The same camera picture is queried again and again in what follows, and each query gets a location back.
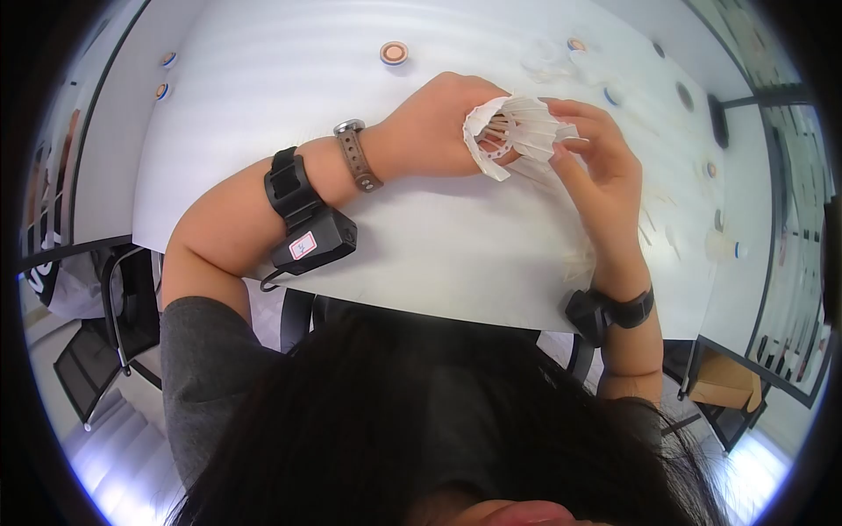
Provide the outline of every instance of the cardboard box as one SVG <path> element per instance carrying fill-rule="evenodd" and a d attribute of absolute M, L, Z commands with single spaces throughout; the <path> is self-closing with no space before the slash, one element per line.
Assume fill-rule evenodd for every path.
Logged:
<path fill-rule="evenodd" d="M 753 412 L 763 393 L 760 377 L 724 354 L 706 348 L 690 399 L 714 406 L 733 407 Z"/>

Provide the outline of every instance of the wristwatch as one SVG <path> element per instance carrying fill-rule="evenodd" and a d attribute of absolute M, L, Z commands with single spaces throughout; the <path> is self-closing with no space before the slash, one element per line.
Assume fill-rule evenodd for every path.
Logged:
<path fill-rule="evenodd" d="M 383 186 L 377 176 L 371 172 L 365 154 L 360 147 L 360 132 L 365 128 L 365 122 L 359 119 L 346 120 L 333 128 L 333 134 L 339 139 L 342 153 L 354 178 L 354 184 L 363 192 L 371 193 Z"/>
<path fill-rule="evenodd" d="M 637 327 L 649 318 L 654 303 L 655 294 L 651 287 L 634 300 L 623 303 L 596 289 L 577 290 L 564 308 L 564 315 L 588 343 L 600 348 L 612 323 L 625 329 Z"/>
<path fill-rule="evenodd" d="M 296 147 L 274 154 L 264 176 L 266 197 L 286 223 L 286 239 L 270 254 L 275 272 L 264 278 L 260 289 L 284 272 L 300 275 L 344 258 L 357 248 L 357 225 L 322 201 L 310 185 L 304 159 Z"/>

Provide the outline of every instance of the gray t-shirt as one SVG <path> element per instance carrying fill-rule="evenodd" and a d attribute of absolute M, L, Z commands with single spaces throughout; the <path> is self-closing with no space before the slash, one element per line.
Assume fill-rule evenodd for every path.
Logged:
<path fill-rule="evenodd" d="M 418 319 L 413 340 L 448 353 L 447 331 Z M 505 330 L 500 327 L 486 330 Z M 284 354 L 263 347 L 251 327 L 219 301 L 189 297 L 171 303 L 161 318 L 164 413 L 176 468 L 190 486 L 207 465 L 237 406 L 268 368 Z M 640 399 L 615 401 L 618 417 L 639 438 L 660 442 L 657 414 Z M 429 462 L 421 478 L 435 486 L 468 481 L 495 493 L 485 466 L 493 465 L 497 441 L 493 411 L 476 378 L 443 364 L 429 378 L 427 432 Z"/>

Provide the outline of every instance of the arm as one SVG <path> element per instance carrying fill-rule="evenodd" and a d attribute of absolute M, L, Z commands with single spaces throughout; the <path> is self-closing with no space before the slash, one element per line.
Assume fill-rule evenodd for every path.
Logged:
<path fill-rule="evenodd" d="M 479 77 L 440 74 L 382 123 L 361 132 L 371 170 L 384 183 L 415 174 L 455 177 L 479 172 L 462 140 L 462 123 L 476 106 L 506 94 Z M 311 186 L 334 208 L 359 195 L 339 148 L 336 138 L 323 137 L 296 150 L 304 159 Z M 512 160 L 509 156 L 500 162 Z M 286 237 L 284 222 L 264 190 L 270 166 L 271 158 L 265 158 L 244 168 L 208 190 L 184 213 L 167 246 L 165 307 L 178 298 L 204 296 L 250 321 L 248 292 L 241 278 L 266 261 L 269 251 Z"/>
<path fill-rule="evenodd" d="M 652 282 L 637 240 L 642 168 L 614 120 L 603 110 L 570 100 L 547 99 L 551 113 L 577 127 L 581 141 L 555 145 L 550 164 L 570 193 L 596 253 L 592 286 L 615 301 L 633 300 Z M 571 152 L 588 164 L 585 172 Z M 663 339 L 653 307 L 640 326 L 608 329 L 602 348 L 605 371 L 597 395 L 639 396 L 659 404 Z"/>

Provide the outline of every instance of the brown leather watch strap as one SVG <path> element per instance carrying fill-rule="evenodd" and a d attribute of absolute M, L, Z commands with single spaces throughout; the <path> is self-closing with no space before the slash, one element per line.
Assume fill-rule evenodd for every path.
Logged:
<path fill-rule="evenodd" d="M 351 177 L 354 178 L 354 184 L 357 185 L 358 189 L 368 194 L 383 186 L 383 182 L 371 172 L 371 168 L 365 160 L 363 149 L 360 147 L 358 133 L 357 130 L 345 130 L 337 137 L 342 147 L 342 153 L 345 155 L 345 161 L 351 170 Z"/>

